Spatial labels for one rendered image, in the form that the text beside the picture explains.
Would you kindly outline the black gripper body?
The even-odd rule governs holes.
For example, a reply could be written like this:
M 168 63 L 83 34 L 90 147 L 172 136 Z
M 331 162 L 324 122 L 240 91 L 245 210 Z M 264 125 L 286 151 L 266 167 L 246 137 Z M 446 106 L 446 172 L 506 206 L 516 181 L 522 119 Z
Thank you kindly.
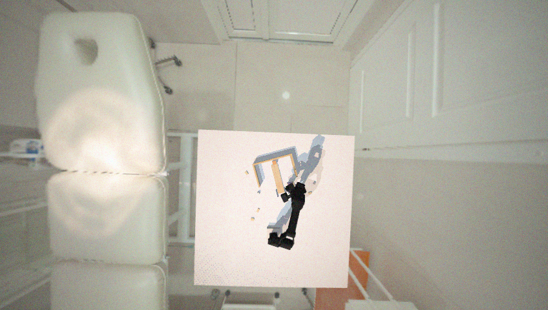
M 292 192 L 292 193 L 293 193 L 293 192 Z M 285 193 L 281 194 L 280 196 L 281 196 L 281 198 L 282 198 L 282 201 L 283 201 L 284 203 L 288 202 L 288 199 L 291 198 L 292 193 L 290 193 L 290 195 L 287 195 L 287 196 L 286 196 Z M 306 193 L 306 189 L 305 189 L 305 188 L 304 188 L 304 190 L 303 190 L 302 193 L 303 193 L 303 194 Z

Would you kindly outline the tan grid-patterned strip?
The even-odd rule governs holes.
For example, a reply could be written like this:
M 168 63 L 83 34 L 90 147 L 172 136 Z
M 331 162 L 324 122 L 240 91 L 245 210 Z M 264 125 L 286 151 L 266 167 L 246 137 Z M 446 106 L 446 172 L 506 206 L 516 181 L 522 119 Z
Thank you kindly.
M 283 187 L 283 184 L 282 184 L 282 182 L 278 182 L 278 183 L 276 183 L 276 186 L 277 186 L 277 191 L 278 191 L 278 194 L 280 194 L 280 193 L 283 193 L 283 192 L 284 192 L 284 187 Z

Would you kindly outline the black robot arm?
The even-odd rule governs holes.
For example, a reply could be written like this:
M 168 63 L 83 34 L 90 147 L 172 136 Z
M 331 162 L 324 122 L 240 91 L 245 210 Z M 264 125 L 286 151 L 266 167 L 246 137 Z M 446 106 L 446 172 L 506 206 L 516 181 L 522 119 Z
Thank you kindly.
M 290 250 L 295 244 L 294 238 L 296 235 L 297 222 L 299 219 L 300 210 L 305 204 L 305 194 L 303 194 L 305 184 L 297 182 L 296 186 L 293 183 L 290 183 L 286 186 L 285 190 L 292 193 L 291 195 L 291 217 L 286 232 L 283 232 L 280 237 L 277 236 L 277 232 L 269 234 L 268 244 L 275 247 L 282 247 Z M 287 236 L 292 237 L 293 239 L 287 238 Z

